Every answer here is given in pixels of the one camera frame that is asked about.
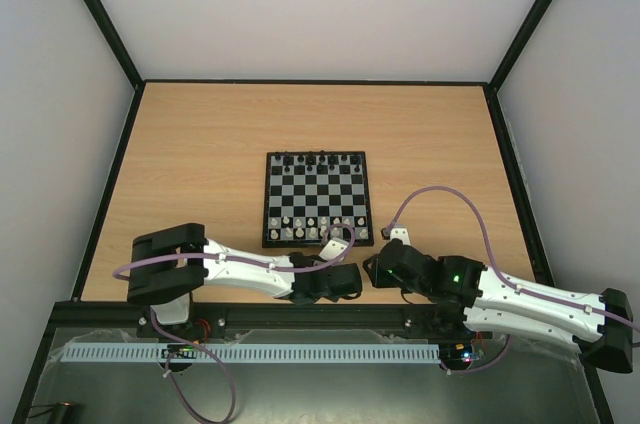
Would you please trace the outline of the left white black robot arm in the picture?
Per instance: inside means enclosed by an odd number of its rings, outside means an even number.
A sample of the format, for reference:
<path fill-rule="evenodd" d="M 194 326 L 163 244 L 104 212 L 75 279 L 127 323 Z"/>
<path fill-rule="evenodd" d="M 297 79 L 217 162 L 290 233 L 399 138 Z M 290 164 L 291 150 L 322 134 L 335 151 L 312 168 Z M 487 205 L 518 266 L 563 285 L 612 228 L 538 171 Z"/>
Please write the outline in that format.
<path fill-rule="evenodd" d="M 362 219 L 273 220 L 267 236 L 318 239 L 322 249 L 317 255 L 253 254 L 208 239 L 202 224 L 189 223 L 134 239 L 132 262 L 113 276 L 128 283 L 126 301 L 150 308 L 163 326 L 187 324 L 192 294 L 203 286 L 247 289 L 294 304 L 360 296 L 360 271 L 343 259 L 358 238 L 369 236 Z"/>

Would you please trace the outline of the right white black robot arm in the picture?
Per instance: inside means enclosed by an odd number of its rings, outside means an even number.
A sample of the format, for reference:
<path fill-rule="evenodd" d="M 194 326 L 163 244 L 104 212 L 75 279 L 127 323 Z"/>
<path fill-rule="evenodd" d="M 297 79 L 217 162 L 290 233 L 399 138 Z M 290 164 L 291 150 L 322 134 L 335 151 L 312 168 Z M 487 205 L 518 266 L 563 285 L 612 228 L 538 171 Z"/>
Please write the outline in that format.
<path fill-rule="evenodd" d="M 605 371 L 633 371 L 632 312 L 616 289 L 565 291 L 462 256 L 435 259 L 400 239 L 390 240 L 363 267 L 374 287 L 396 287 L 441 306 L 436 323 L 447 335 L 468 329 L 519 336 L 578 353 Z"/>

